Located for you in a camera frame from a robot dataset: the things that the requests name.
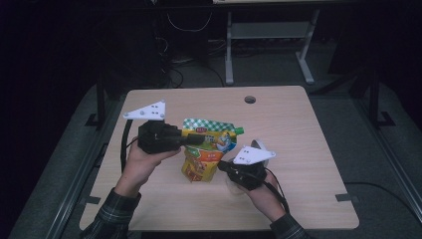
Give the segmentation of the person's left hand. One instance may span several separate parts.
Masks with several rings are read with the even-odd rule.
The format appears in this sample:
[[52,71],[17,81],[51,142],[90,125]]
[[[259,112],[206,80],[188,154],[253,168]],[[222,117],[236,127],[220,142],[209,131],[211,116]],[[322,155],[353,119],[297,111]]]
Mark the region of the person's left hand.
[[113,191],[120,195],[135,198],[140,187],[145,184],[153,170],[164,160],[178,154],[181,148],[166,152],[148,154],[137,146],[137,138],[132,140],[126,166]]

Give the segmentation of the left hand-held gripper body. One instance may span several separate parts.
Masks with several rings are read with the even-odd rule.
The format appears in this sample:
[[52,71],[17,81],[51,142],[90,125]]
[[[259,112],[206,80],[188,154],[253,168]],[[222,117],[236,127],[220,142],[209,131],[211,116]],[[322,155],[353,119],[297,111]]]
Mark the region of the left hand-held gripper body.
[[182,145],[178,128],[165,122],[165,110],[165,100],[161,100],[123,114],[126,120],[145,120],[138,128],[137,146],[148,154],[177,150]]

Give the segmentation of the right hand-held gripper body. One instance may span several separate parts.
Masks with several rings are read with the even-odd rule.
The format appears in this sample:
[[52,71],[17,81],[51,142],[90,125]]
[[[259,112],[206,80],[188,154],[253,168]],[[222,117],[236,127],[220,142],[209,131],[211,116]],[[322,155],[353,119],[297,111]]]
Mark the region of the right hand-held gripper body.
[[267,176],[265,166],[275,156],[274,151],[243,146],[229,162],[229,178],[248,190],[254,190],[263,183]]

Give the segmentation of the person's right hand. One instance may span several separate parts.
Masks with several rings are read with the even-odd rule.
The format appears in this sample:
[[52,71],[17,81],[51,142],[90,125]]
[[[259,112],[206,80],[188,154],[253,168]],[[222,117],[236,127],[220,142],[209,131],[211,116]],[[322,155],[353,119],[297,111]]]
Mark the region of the person's right hand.
[[261,185],[254,190],[247,190],[242,186],[239,186],[239,189],[246,193],[254,206],[271,222],[275,222],[286,215],[282,203],[266,185]]

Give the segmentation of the yellow spouted refill pouch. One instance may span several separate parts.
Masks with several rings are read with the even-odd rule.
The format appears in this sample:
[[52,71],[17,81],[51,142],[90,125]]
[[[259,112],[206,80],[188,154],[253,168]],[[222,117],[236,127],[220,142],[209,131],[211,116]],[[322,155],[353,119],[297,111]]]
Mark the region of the yellow spouted refill pouch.
[[202,135],[204,141],[199,145],[187,144],[185,161],[181,172],[189,181],[212,180],[218,162],[223,156],[236,147],[237,136],[244,133],[242,127],[232,123],[211,119],[185,119],[182,135]]

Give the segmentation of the black metal stand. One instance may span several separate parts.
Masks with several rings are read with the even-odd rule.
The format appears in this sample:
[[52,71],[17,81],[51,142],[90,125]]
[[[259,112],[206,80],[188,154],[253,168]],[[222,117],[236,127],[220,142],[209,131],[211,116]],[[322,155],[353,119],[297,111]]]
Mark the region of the black metal stand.
[[368,116],[371,124],[380,129],[382,126],[395,126],[395,122],[388,112],[379,110],[380,82],[377,70],[370,70]]
[[94,126],[96,130],[100,130],[106,119],[105,88],[102,75],[97,77],[96,92],[97,112],[89,116],[86,126]]

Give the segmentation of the white metal desk frame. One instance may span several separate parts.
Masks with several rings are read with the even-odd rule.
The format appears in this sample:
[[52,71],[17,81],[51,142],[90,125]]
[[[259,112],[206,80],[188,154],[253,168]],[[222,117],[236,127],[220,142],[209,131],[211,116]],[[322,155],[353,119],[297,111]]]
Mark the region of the white metal desk frame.
[[225,83],[234,85],[232,41],[252,39],[303,39],[302,49],[296,52],[296,58],[304,79],[308,85],[313,85],[315,79],[308,66],[306,57],[317,26],[320,9],[313,11],[309,21],[303,22],[264,22],[237,23],[232,20],[232,13],[227,15]]

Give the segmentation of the aluminium floor rail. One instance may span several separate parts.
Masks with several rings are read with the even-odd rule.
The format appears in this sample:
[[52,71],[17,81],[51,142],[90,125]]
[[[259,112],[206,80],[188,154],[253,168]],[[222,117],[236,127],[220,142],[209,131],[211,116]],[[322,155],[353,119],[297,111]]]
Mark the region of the aluminium floor rail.
[[392,146],[384,136],[382,129],[387,126],[395,126],[395,123],[388,112],[376,114],[375,121],[370,118],[369,107],[362,100],[352,101],[359,115],[375,138],[377,144],[383,151],[387,162],[392,168],[394,177],[401,188],[405,198],[408,201],[411,211],[415,214],[417,220],[422,223],[422,195],[419,193],[408,173],[401,164],[398,155],[394,152]]
[[51,202],[47,232],[42,239],[61,239],[93,168],[106,150],[122,100],[105,101],[105,120],[96,124],[97,102],[83,99],[46,167],[46,193]]

